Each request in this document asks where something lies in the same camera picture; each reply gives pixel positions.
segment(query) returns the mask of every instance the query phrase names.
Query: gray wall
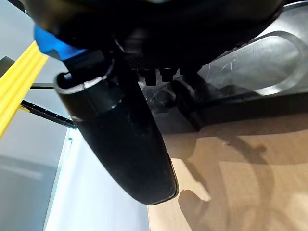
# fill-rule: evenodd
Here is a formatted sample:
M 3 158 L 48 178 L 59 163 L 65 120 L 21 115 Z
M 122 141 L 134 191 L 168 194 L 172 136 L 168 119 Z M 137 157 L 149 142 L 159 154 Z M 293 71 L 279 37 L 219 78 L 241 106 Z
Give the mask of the gray wall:
M 0 140 L 0 230 L 41 231 L 66 127 L 18 111 Z
M 0 0 L 0 58 L 16 60 L 33 41 L 33 22 Z M 65 70 L 49 59 L 36 82 L 51 82 Z M 26 99 L 66 114 L 54 91 L 31 90 Z M 0 140 L 0 230 L 41 231 L 66 128 L 18 111 Z

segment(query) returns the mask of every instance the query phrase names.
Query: blue plastic part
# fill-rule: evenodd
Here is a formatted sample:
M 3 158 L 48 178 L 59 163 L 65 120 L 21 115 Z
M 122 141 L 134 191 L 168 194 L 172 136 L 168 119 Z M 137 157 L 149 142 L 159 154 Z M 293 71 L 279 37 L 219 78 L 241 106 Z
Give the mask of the blue plastic part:
M 34 38 L 42 53 L 61 61 L 86 51 L 86 49 L 76 48 L 60 41 L 55 35 L 40 28 L 38 25 L 34 27 Z

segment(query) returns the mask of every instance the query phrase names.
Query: white wall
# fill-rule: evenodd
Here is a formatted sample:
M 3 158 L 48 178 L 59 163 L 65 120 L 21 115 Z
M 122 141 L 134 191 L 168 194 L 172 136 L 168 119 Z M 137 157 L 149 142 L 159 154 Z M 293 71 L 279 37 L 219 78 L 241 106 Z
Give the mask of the white wall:
M 108 174 L 76 131 L 62 165 L 46 231 L 149 231 L 147 206 Z

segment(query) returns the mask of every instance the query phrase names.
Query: wooden floor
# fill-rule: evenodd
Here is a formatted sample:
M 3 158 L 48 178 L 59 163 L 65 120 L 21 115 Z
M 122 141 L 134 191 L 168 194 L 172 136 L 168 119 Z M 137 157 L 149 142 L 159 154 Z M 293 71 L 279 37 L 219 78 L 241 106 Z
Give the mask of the wooden floor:
M 151 231 L 308 231 L 308 113 L 164 139 L 180 192 Z

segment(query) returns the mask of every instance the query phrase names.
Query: yellow plastic strip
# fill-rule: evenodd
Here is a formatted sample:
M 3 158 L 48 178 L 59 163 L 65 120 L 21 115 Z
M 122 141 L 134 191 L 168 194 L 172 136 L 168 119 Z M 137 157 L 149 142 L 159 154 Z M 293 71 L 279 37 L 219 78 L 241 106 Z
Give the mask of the yellow plastic strip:
M 19 106 L 18 106 L 18 109 L 23 110 L 23 111 L 25 111 L 25 112 L 30 112 L 29 109 L 23 107 L 22 105 L 19 105 Z
M 33 42 L 0 78 L 0 137 L 47 59 Z

